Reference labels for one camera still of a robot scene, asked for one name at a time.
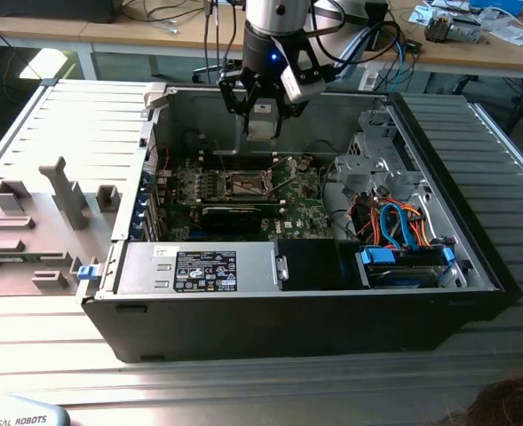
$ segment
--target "open computer chassis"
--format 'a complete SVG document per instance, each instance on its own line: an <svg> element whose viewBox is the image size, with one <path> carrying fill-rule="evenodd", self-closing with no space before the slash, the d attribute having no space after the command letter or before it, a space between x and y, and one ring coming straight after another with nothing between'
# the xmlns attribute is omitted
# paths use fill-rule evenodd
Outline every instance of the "open computer chassis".
<svg viewBox="0 0 523 426"><path fill-rule="evenodd" d="M119 359L430 350L521 297L449 171L468 153L441 149L495 138L463 99L327 93L265 140L274 109L246 138L217 89L149 107L105 269L78 293Z"/></svg>

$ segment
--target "motherboard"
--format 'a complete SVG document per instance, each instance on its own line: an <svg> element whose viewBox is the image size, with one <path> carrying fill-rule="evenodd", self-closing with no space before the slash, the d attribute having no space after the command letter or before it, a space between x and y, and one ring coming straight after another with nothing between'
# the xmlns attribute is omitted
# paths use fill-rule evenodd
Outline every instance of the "motherboard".
<svg viewBox="0 0 523 426"><path fill-rule="evenodd" d="M173 166L164 197L167 241L332 238L320 197L323 168L311 162L217 157Z"/></svg>

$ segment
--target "blue cable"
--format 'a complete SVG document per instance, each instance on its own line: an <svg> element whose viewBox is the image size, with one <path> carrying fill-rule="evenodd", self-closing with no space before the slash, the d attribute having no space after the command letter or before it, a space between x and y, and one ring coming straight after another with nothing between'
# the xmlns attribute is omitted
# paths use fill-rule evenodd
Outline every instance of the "blue cable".
<svg viewBox="0 0 523 426"><path fill-rule="evenodd" d="M411 235L407 227L407 215L400 206L398 206L397 204L393 204L392 202L384 205L379 216L379 226L382 230L382 234L384 235L385 239L388 240L391 244L393 244L397 250L401 249L401 245L387 232L387 227L385 225L387 212L391 207L395 208L400 215L401 233L403 234L403 239L405 240L405 243L408 246L410 246L412 250L419 249L419 247L415 243L415 240L413 240L413 235Z"/></svg>
<svg viewBox="0 0 523 426"><path fill-rule="evenodd" d="M397 70L397 75L395 76L395 81L393 82L392 88L389 90L389 92L393 92L397 85L400 83L400 77L401 77L401 70L403 69L403 49L401 49L401 43L398 41L396 43L397 50L399 51L400 55L400 68Z"/></svg>

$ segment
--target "blue latch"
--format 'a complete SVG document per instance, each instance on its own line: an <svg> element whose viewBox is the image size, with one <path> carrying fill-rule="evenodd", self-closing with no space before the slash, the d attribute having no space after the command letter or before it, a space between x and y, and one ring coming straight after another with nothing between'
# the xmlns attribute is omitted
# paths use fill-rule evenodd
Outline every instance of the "blue latch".
<svg viewBox="0 0 523 426"><path fill-rule="evenodd" d="M448 264L452 264L455 262L455 253L453 252L453 249L451 247L445 247L442 250L442 254L447 259Z"/></svg>
<svg viewBox="0 0 523 426"><path fill-rule="evenodd" d="M390 248L365 248L361 261L364 264L395 264L395 255Z"/></svg>

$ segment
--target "side panel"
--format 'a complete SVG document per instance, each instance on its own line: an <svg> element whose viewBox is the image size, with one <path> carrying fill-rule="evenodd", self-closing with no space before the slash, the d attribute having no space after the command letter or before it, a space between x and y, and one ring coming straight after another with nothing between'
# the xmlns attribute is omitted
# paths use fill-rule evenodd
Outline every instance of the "side panel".
<svg viewBox="0 0 523 426"><path fill-rule="evenodd" d="M488 307L505 307L482 296L88 301L83 309L125 362L307 357L432 350L493 315Z"/></svg>

